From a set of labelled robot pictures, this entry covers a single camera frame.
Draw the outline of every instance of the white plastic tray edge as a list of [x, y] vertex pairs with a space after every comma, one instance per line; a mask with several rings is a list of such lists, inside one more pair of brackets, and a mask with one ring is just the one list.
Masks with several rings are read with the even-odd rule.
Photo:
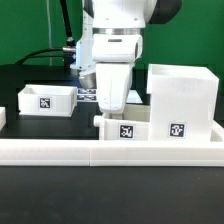
[[221, 166], [224, 129], [216, 142], [0, 140], [2, 166]]

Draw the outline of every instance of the green background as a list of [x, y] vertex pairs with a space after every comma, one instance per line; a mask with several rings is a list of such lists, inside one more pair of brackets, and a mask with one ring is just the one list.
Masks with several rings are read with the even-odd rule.
[[[28, 53], [49, 47], [46, 0], [0, 0], [0, 65], [13, 64]], [[67, 0], [73, 36], [81, 37], [81, 0]], [[53, 47], [65, 45], [59, 0], [50, 0]], [[137, 68], [148, 63], [206, 66], [224, 90], [224, 1], [184, 0], [168, 24], [147, 25], [144, 53]], [[49, 64], [33, 59], [29, 64]]]

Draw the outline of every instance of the white cube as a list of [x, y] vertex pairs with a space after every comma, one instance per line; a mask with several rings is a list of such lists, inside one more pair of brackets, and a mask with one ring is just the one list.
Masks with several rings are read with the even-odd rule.
[[21, 115], [70, 117], [77, 105], [77, 88], [26, 85], [18, 94]]
[[218, 83], [205, 67], [149, 65], [149, 140], [210, 141]]

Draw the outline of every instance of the white robotic arm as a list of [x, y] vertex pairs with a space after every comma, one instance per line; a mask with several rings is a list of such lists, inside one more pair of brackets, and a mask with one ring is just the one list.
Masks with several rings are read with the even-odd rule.
[[132, 68], [142, 54], [141, 29], [149, 21], [168, 22], [179, 11], [182, 0], [82, 0], [82, 3], [83, 36], [72, 66], [81, 70], [81, 83], [92, 79], [96, 71], [100, 110], [122, 114], [132, 84]]
[[132, 68], [142, 54], [141, 29], [149, 22], [157, 0], [92, 0], [93, 60], [96, 62], [100, 110], [121, 114], [132, 82]]

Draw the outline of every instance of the white box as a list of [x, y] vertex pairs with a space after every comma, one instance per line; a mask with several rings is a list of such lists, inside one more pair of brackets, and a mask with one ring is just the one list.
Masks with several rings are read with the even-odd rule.
[[77, 105], [77, 88], [26, 85], [18, 100], [21, 115], [70, 117]]
[[6, 124], [5, 107], [0, 107], [0, 131]]
[[209, 142], [218, 82], [205, 67], [149, 65], [149, 140]]
[[126, 104], [123, 120], [110, 119], [107, 114], [95, 116], [94, 125], [99, 127], [99, 140], [147, 141], [149, 106]]

